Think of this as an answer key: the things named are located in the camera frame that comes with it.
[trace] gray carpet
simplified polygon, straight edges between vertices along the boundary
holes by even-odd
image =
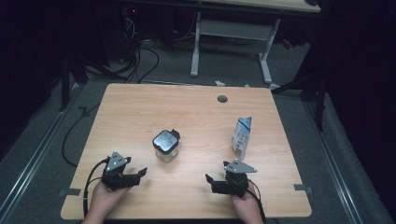
[[[232,43],[204,43],[201,51],[200,74],[190,77],[192,46],[164,46],[161,43],[147,42],[144,47],[152,48],[160,57],[158,66],[149,73],[142,83],[166,81],[196,85],[215,85],[219,80],[226,86],[268,87],[263,82],[262,72],[255,51],[261,42],[237,46]],[[274,45],[268,58],[268,64],[275,84],[283,85],[294,79],[294,75],[304,58],[308,45],[287,50]],[[143,76],[156,63],[156,56],[141,50],[141,62],[137,74]],[[112,69],[120,65],[113,63]],[[63,220],[60,212],[64,197],[60,191],[68,189],[75,168],[67,164],[62,156],[62,144],[69,128],[80,118],[82,106],[92,108],[100,103],[106,85],[120,82],[106,77],[90,76],[90,81],[83,86],[80,95],[71,105],[68,113],[54,135],[49,150],[41,162],[28,188],[19,200],[7,223],[76,223],[75,220]],[[312,206],[312,215],[304,218],[278,218],[278,223],[349,223],[347,213],[342,205],[327,163],[317,138],[315,127],[298,96],[299,91],[286,91],[274,95],[291,150],[297,162],[303,182],[312,190],[307,195]],[[0,202],[3,202],[12,190],[19,175],[34,154],[61,105],[60,85],[58,84],[51,98],[31,117],[28,127],[7,156],[0,163]],[[81,151],[89,135],[96,110],[83,118],[69,134],[65,142],[67,158],[78,163]],[[350,188],[362,223],[393,223],[388,212],[378,200],[376,192],[361,167],[359,160],[348,143],[342,125],[339,123],[332,103],[327,97],[323,117],[323,128],[340,172]],[[198,220],[194,223],[208,223]]]

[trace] wooden table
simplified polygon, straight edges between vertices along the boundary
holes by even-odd
[[[220,103],[219,95],[228,102]],[[148,172],[109,218],[235,218],[229,196],[212,193],[205,174],[224,180],[222,162],[236,158],[231,138],[237,119],[250,116],[244,162],[258,169],[247,176],[262,193],[265,214],[310,216],[305,191],[294,189],[303,183],[273,96],[263,88],[110,84],[70,188],[83,190],[92,167],[118,151],[132,157],[125,174]],[[181,136],[179,154],[165,163],[155,156],[152,139],[172,129]],[[62,217],[83,218],[82,191],[66,197]]]
[[[319,6],[310,6],[305,0],[201,0],[219,4],[232,4],[245,7],[266,7],[272,9],[320,12]]]

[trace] black cable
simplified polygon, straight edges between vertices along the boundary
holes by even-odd
[[[259,206],[260,209],[260,215],[262,215],[262,222],[266,223],[267,218],[265,217],[264,210],[262,209],[262,201],[256,196],[256,194],[254,194],[248,189],[247,189],[247,193],[251,194],[251,196],[253,196],[253,198],[257,201],[257,205]]]
[[[129,74],[129,76],[127,78],[125,78],[124,83],[128,82],[128,79],[130,79],[129,82],[131,82],[132,79],[134,78],[134,75],[136,75],[137,80],[139,80],[139,75],[137,74],[137,67],[139,67],[140,58],[141,58],[140,57],[140,46],[141,46],[141,43],[139,44],[139,47],[137,48],[137,55],[138,55],[137,64],[134,66],[134,70],[131,72],[131,74]]]
[[[87,115],[89,115],[96,107],[98,107],[100,105],[97,104],[95,105],[93,108],[91,108],[90,110],[86,111],[85,113],[83,113],[81,115],[81,117],[79,119],[77,119],[74,124],[69,128],[69,130],[67,131],[66,135],[64,136],[64,141],[62,142],[62,157],[64,158],[64,161],[66,161],[69,165],[77,167],[76,164],[74,164],[73,162],[71,162],[69,159],[66,158],[66,155],[64,153],[64,146],[66,145],[66,140],[67,137],[69,136],[69,134],[73,131],[73,129],[76,127],[76,125],[85,117],[87,117]]]
[[[93,175],[93,172],[95,172],[96,168],[98,168],[100,165],[103,163],[108,163],[110,161],[110,158],[107,157],[106,159],[99,161],[91,170],[90,175],[87,178],[87,183],[85,184],[85,189],[84,189],[84,198],[82,200],[82,208],[84,210],[84,217],[87,216],[88,214],[88,186],[91,184],[91,177]]]
[[[140,84],[143,80],[144,77],[146,77],[150,72],[152,72],[158,65],[158,63],[160,62],[160,56],[152,49],[146,49],[148,51],[150,51],[151,53],[153,53],[155,56],[157,56],[157,62],[155,63],[155,65],[145,74],[143,75],[141,78],[139,78],[137,80],[137,84]]]
[[[265,217],[264,210],[262,209],[262,195],[260,194],[260,190],[259,190],[259,188],[257,187],[257,185],[256,185],[255,183],[253,183],[253,181],[249,180],[248,182],[252,183],[252,184],[254,185],[254,187],[256,188],[256,190],[258,191],[258,193],[259,193],[259,197],[257,197],[255,194],[253,194],[253,192],[251,192],[250,190],[247,189],[247,192],[250,193],[250,194],[256,199],[257,204],[259,205],[259,208],[260,208],[260,214],[262,215],[262,221],[263,221],[264,223],[266,223],[267,218]],[[276,224],[279,224],[279,222],[277,221],[276,218],[272,218],[272,220],[273,220]]]
[[[215,49],[219,49],[219,48],[222,46],[223,40],[224,40],[223,37],[218,37],[218,36],[212,37],[212,38],[210,38],[210,37],[203,38],[203,40],[210,40],[210,39],[214,39],[214,40],[215,40],[215,41],[211,41],[212,43],[215,43],[215,42],[218,40],[218,41],[219,41],[219,44],[218,44],[217,46],[215,46],[214,48],[205,48],[202,44],[200,44],[200,48],[201,48],[201,49],[206,49],[206,50],[215,50]]]

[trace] dark background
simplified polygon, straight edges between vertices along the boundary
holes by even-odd
[[[276,43],[287,39],[292,45],[312,44],[296,79],[312,73],[326,74],[327,92],[346,134],[395,219],[395,1],[337,0],[319,1],[319,5],[322,15],[350,20],[342,25],[320,26],[314,21],[285,19]],[[59,7],[54,2],[24,0],[0,4],[1,158],[32,114],[50,97],[68,48],[103,65],[114,56],[106,34],[118,30],[109,32],[107,27],[121,29],[120,19],[113,18],[114,23],[108,24],[103,12],[89,4]],[[141,8],[139,14],[142,32],[168,44],[175,38],[174,30],[184,34],[191,24],[191,14],[186,12]],[[319,82],[315,79],[299,88],[317,90]]]

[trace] cable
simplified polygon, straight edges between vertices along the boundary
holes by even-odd
[[[252,184],[254,185],[254,187],[256,188],[257,192],[259,193],[259,197],[257,197],[256,194],[254,194],[253,192],[251,192],[250,190],[247,189],[247,192],[248,192],[249,194],[251,194],[251,195],[254,197],[254,199],[256,199],[257,204],[259,205],[260,214],[262,215],[262,221],[263,221],[264,223],[267,224],[267,222],[266,222],[266,221],[267,221],[267,218],[265,217],[264,210],[263,210],[263,208],[262,208],[262,195],[260,194],[260,190],[259,190],[259,188],[257,187],[257,185],[256,185],[255,183],[253,183],[253,181],[249,180],[248,182],[252,183]],[[276,224],[279,224],[279,222],[277,221],[276,218],[272,218],[272,220],[273,220]]]
[[[152,72],[157,67],[158,63],[160,62],[160,56],[156,52],[154,52],[154,50],[152,50],[152,49],[146,49],[146,50],[150,51],[155,56],[157,56],[157,62],[155,63],[155,65],[145,75],[143,75],[141,78],[139,78],[137,80],[137,84],[140,84],[142,82],[143,78],[146,77],[150,72]]]
[[[99,161],[91,170],[90,175],[87,178],[87,183],[85,184],[85,189],[84,189],[84,198],[82,200],[82,208],[84,210],[84,217],[87,216],[88,214],[88,186],[91,184],[91,177],[93,175],[93,172],[95,172],[96,168],[98,168],[100,165],[103,163],[108,163],[110,161],[110,157],[107,157],[106,159]]]
[[[127,83],[128,79],[130,79],[129,82],[131,83],[132,79],[134,78],[134,75],[137,76],[137,80],[139,79],[139,75],[137,74],[137,67],[140,64],[140,46],[141,46],[141,42],[139,43],[139,47],[137,48],[137,55],[138,55],[137,63],[134,66],[134,70],[131,72],[131,74],[129,74],[129,76],[127,78],[125,78],[124,83]]]
[[[84,113],[81,115],[81,117],[78,118],[78,119],[74,122],[74,124],[69,128],[69,130],[67,131],[66,135],[64,136],[64,141],[62,142],[62,157],[64,158],[64,161],[66,161],[66,163],[68,163],[68,164],[71,165],[71,166],[77,167],[76,164],[74,164],[73,162],[71,162],[69,159],[66,158],[66,155],[65,155],[65,153],[64,153],[64,146],[65,146],[65,144],[66,144],[67,137],[68,137],[69,134],[72,132],[72,130],[76,127],[76,125],[77,125],[83,118],[87,117],[87,115],[89,115],[89,114],[90,114],[96,107],[98,107],[99,105],[100,105],[100,103],[97,104],[97,105],[95,105],[95,106],[94,106],[93,108],[91,108],[90,110],[84,112]]]

